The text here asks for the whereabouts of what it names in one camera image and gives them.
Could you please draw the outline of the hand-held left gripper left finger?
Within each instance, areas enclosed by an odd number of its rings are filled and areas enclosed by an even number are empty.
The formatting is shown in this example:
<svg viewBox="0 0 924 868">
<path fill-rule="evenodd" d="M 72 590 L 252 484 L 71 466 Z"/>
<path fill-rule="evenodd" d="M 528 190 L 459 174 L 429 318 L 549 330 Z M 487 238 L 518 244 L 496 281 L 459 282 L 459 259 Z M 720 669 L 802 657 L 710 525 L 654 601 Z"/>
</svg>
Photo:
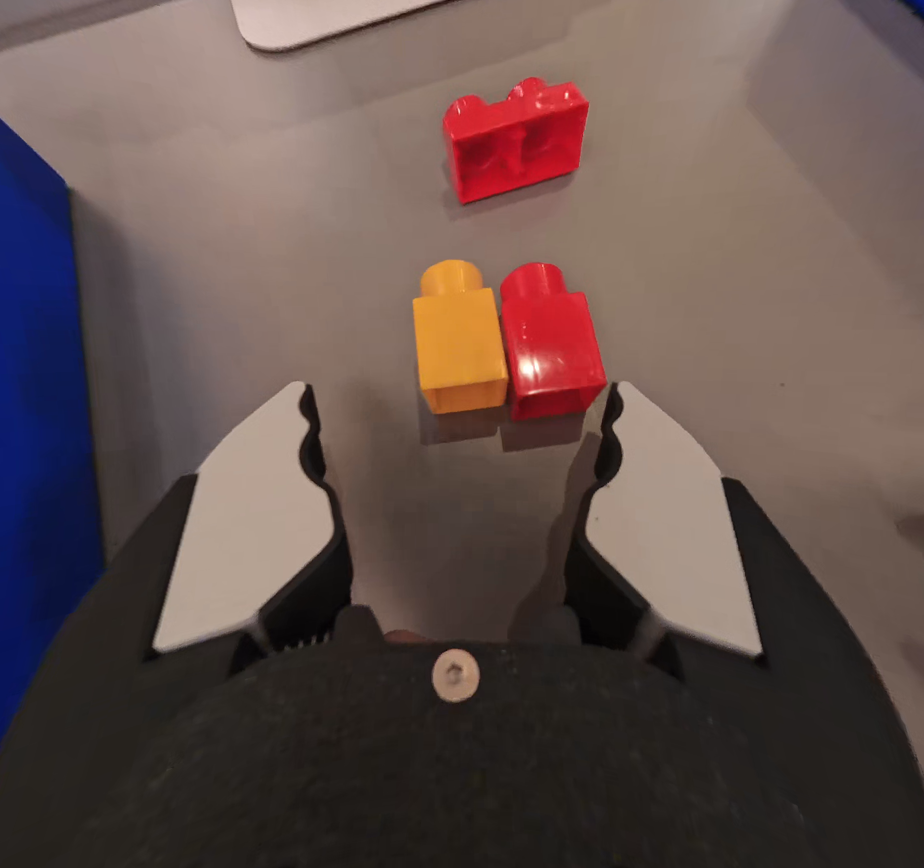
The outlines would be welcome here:
<svg viewBox="0 0 924 868">
<path fill-rule="evenodd" d="M 154 630 L 157 654 L 233 633 L 280 651 L 332 632 L 351 602 L 353 564 L 320 432 L 313 389 L 295 381 L 204 459 Z"/>
</svg>

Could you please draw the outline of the yellow single-stud toy block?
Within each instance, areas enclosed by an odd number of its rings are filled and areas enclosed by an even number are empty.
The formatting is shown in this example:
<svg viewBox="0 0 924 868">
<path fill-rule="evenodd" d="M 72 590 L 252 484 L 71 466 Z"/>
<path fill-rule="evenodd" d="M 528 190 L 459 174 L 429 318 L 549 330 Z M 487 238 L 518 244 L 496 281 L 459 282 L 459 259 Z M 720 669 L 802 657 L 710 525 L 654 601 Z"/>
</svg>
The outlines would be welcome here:
<svg viewBox="0 0 924 868">
<path fill-rule="evenodd" d="M 420 389 L 434 415 L 504 405 L 509 374 L 500 318 L 478 267 L 445 260 L 428 268 L 413 321 Z"/>
</svg>

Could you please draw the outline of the red two-stud toy block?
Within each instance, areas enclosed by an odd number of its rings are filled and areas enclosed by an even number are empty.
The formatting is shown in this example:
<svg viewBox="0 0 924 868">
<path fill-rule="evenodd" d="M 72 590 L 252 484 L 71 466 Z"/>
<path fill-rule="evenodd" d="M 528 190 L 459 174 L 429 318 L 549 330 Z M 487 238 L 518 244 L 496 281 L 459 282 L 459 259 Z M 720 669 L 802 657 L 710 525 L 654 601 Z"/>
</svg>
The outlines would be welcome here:
<svg viewBox="0 0 924 868">
<path fill-rule="evenodd" d="M 449 178 L 472 204 L 567 176 L 581 163 L 590 104 L 571 81 L 525 78 L 502 100 L 456 99 L 443 118 Z"/>
</svg>

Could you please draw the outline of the red single-stud toy block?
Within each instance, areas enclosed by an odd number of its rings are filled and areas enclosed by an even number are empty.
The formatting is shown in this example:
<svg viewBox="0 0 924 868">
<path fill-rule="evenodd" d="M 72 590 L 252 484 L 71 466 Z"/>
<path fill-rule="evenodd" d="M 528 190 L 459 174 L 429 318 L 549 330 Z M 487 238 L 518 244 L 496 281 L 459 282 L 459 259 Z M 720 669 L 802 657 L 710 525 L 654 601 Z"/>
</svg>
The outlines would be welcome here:
<svg viewBox="0 0 924 868">
<path fill-rule="evenodd" d="M 607 385 L 586 294 L 547 262 L 517 267 L 500 294 L 512 420 L 586 412 Z"/>
</svg>

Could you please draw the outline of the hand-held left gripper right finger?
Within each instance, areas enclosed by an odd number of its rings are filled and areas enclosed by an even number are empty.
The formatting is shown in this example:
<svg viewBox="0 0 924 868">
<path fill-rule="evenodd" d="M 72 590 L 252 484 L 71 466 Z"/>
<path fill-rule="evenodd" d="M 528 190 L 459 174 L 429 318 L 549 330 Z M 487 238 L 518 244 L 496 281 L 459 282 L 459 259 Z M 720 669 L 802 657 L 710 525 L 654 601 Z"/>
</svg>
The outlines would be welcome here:
<svg viewBox="0 0 924 868">
<path fill-rule="evenodd" d="M 594 482 L 565 563 L 565 603 L 587 643 L 646 659 L 681 636 L 763 653 L 722 472 L 630 382 L 610 388 Z"/>
</svg>

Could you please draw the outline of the grey desk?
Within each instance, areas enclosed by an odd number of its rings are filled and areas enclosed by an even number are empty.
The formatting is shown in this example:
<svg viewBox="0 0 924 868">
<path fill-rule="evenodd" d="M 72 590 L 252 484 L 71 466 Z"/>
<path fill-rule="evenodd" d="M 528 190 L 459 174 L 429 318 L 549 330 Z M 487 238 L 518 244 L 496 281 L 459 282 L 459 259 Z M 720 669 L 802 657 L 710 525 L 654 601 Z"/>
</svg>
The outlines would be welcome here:
<svg viewBox="0 0 924 868">
<path fill-rule="evenodd" d="M 253 52 L 230 0 L 2 39 L 2 119 L 64 176 L 109 554 L 294 380 L 355 597 L 501 641 L 562 594 L 603 403 L 435 420 L 411 301 L 548 261 L 627 380 L 745 482 L 922 751 L 922 19 L 897 0 L 462 0 Z M 573 173 L 459 204 L 443 118 L 589 101 Z"/>
</svg>

